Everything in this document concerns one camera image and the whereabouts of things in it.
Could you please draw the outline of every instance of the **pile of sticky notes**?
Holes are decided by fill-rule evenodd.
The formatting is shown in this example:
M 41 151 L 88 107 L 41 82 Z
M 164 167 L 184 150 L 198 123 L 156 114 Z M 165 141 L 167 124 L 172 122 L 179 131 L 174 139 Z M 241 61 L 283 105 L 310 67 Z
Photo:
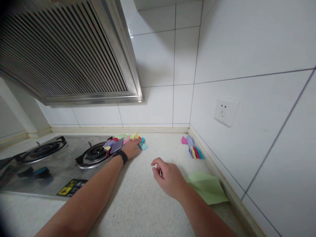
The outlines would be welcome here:
M 202 154 L 202 152 L 194 145 L 194 142 L 189 137 L 189 135 L 187 136 L 187 138 L 182 137 L 181 143 L 188 145 L 188 147 L 189 147 L 189 154 L 190 154 L 192 159 L 202 159 L 202 160 L 205 159 L 203 154 Z
M 145 138 L 140 137 L 138 133 L 135 133 L 132 136 L 124 133 L 115 137 L 110 137 L 103 147 L 110 154 L 113 154 L 114 152 L 120 150 L 122 146 L 125 145 L 130 139 L 136 139 L 136 138 L 142 140 L 139 143 L 139 147 L 142 150 L 146 150 L 148 146 L 145 144 Z

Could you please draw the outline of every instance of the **sticky note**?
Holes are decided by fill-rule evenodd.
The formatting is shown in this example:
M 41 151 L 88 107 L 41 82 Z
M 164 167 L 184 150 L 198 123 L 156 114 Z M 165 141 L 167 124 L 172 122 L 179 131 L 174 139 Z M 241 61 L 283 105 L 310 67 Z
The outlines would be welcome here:
M 135 139 L 135 138 L 138 138 L 138 137 L 139 137 L 139 134 L 135 133 L 133 136 L 131 136 L 131 139 Z
M 182 136 L 181 143 L 182 144 L 188 144 L 188 141 L 187 141 L 187 139 L 184 136 Z
M 193 146 L 193 150 L 194 150 L 194 153 L 195 153 L 196 158 L 197 158 L 197 159 L 200 159 L 200 156 L 199 156 L 198 151 L 197 151 L 197 149 L 195 148 L 195 146 Z
M 191 151 L 190 147 L 189 147 L 189 154 L 190 154 L 190 157 L 193 159 L 192 151 Z
M 115 136 L 116 138 L 118 138 L 118 139 L 121 139 L 121 138 L 127 138 L 128 137 L 128 135 L 126 134 L 126 133 L 124 133 L 124 134 L 121 134 L 121 135 L 117 135 L 117 136 Z
M 195 156 L 195 152 L 194 152 L 193 146 L 190 146 L 190 149 L 192 151 L 193 159 L 196 159 L 197 157 Z
M 129 140 L 130 137 L 131 137 L 131 136 L 128 136 L 128 137 L 124 140 L 124 142 L 123 142 L 124 145 L 128 142 L 128 140 Z
M 110 146 L 106 146 L 104 149 L 106 149 L 107 151 L 109 151 L 111 149 Z
M 104 147 L 106 147 L 106 146 L 112 146 L 114 143 L 116 143 L 116 141 L 114 141 L 114 140 L 108 141 L 108 142 L 106 142 L 106 143 L 104 144 Z
M 112 146 L 112 149 L 110 151 L 110 154 L 113 154 L 114 152 L 116 152 L 117 150 L 122 148 L 123 140 L 124 140 L 124 138 L 121 138 L 116 143 L 114 143 L 114 145 Z
M 195 172 L 185 180 L 208 205 L 228 201 L 217 177 L 202 172 Z
M 201 152 L 197 147 L 195 147 L 195 148 L 196 148 L 196 150 L 197 150 L 197 152 L 198 152 L 198 155 L 200 156 L 200 159 L 205 160 L 205 158 L 204 158 L 202 152 Z
M 142 150 L 146 150 L 148 148 L 148 146 L 145 143 L 139 143 L 139 146 Z
M 189 137 L 189 135 L 187 136 L 187 141 L 189 146 L 194 146 L 193 140 Z

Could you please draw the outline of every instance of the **burner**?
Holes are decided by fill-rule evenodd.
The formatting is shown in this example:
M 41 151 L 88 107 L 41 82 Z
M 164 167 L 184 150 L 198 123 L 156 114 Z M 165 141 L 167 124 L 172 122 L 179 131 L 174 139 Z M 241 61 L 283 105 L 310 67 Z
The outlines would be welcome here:
M 50 154 L 53 154 L 59 148 L 59 142 L 53 142 L 49 144 L 42 145 L 38 148 L 35 148 L 29 153 L 29 156 L 32 158 L 43 158 Z
M 97 145 L 90 147 L 90 149 L 87 150 L 85 158 L 90 161 L 95 161 L 103 156 L 106 156 L 106 150 L 103 146 L 104 143 L 99 143 Z
M 44 145 L 39 145 L 38 143 L 39 147 L 31 150 L 23 156 L 19 156 L 17 160 L 23 163 L 32 163 L 48 157 L 49 155 L 55 153 L 56 151 L 67 145 L 67 142 L 63 136 L 57 138 L 57 140 L 58 139 L 61 139 L 61 141 L 56 141 Z
M 109 158 L 108 151 L 103 147 L 104 144 L 105 142 L 102 142 L 91 146 L 81 156 L 76 158 L 78 166 L 81 169 L 93 168 Z

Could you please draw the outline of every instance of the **range hood vent grille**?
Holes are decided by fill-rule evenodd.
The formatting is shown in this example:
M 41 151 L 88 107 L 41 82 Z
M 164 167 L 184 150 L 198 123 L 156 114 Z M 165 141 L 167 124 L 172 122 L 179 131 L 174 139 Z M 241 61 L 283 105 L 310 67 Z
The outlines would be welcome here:
M 115 34 L 111 25 L 109 32 Z M 122 73 L 90 1 L 8 14 L 1 22 L 0 37 L 0 70 L 43 103 L 130 93 L 124 76 L 129 80 L 133 76 Z

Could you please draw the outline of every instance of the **watch strap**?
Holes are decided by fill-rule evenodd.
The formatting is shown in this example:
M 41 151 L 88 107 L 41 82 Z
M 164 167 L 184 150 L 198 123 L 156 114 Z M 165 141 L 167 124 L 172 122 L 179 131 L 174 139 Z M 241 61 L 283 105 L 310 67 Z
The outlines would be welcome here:
M 120 155 L 120 156 L 122 157 L 122 159 L 123 159 L 123 164 L 125 164 L 125 163 L 127 162 L 128 158 L 127 158 L 127 155 L 125 154 L 124 151 L 119 150 L 119 151 L 116 153 L 116 156 L 117 156 L 117 155 Z

